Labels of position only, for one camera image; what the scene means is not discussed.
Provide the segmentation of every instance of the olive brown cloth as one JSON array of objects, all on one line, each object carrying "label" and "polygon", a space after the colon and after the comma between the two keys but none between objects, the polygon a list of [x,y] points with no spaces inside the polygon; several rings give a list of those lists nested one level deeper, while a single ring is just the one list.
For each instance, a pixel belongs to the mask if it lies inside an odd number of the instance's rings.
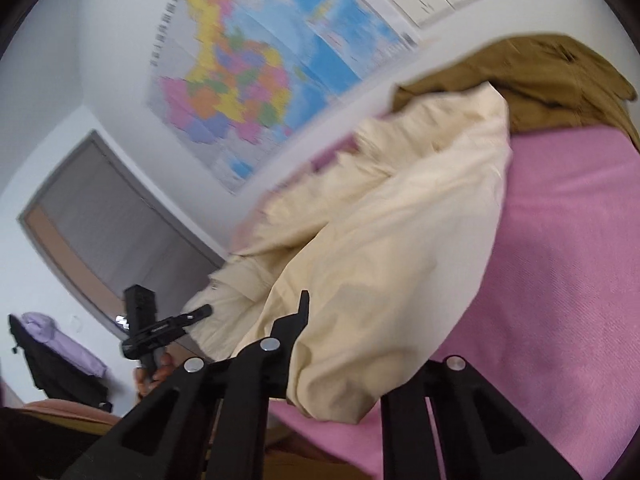
[{"label": "olive brown cloth", "polygon": [[636,90],[609,61],[569,36],[507,38],[455,65],[401,85],[393,110],[433,92],[462,92],[489,82],[509,104],[511,133],[608,124],[640,151],[625,108]]}]

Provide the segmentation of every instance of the pink bedsheet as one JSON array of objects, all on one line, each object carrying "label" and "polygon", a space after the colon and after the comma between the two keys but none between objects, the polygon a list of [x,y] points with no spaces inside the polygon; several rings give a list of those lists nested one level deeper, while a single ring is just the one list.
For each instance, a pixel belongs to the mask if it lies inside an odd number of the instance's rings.
[{"label": "pink bedsheet", "polygon": [[[609,127],[517,136],[478,296],[435,359],[459,354],[574,466],[601,480],[640,425],[640,156]],[[358,426],[271,412],[382,478],[379,407]]]}]

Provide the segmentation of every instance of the brown surface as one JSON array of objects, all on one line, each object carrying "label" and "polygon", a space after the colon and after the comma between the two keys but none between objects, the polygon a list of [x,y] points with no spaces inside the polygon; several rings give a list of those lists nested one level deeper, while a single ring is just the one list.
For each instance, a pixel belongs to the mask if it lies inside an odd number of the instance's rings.
[{"label": "brown surface", "polygon": [[318,462],[291,453],[270,451],[264,457],[264,480],[370,480],[348,464]]},{"label": "brown surface", "polygon": [[268,447],[268,451],[281,451],[285,453],[295,454],[311,460],[319,462],[328,462],[332,464],[344,464],[343,460],[328,454],[319,447],[309,442],[303,436],[297,433],[291,433],[288,437],[281,439],[276,444]]},{"label": "brown surface", "polygon": [[111,413],[85,406],[77,402],[61,399],[38,400],[25,404],[21,409],[23,413],[52,415],[69,418],[71,420],[84,420],[85,422],[100,422],[114,426],[120,421],[120,417]]}]

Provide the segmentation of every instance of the map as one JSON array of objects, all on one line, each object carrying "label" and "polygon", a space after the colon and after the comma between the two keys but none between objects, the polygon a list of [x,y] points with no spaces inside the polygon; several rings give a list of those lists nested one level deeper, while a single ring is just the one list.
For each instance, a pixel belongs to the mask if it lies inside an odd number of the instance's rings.
[{"label": "map", "polygon": [[364,0],[172,0],[148,106],[231,192],[410,47]]}]

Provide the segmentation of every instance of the bed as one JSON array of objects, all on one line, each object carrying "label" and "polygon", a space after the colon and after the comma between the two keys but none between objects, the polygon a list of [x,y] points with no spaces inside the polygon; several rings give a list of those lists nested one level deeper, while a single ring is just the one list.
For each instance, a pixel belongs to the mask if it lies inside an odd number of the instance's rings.
[{"label": "bed", "polygon": [[[514,136],[512,148],[481,289],[433,358],[468,359],[584,480],[638,478],[640,158],[608,126]],[[359,426],[271,412],[382,478],[378,407]]]}]

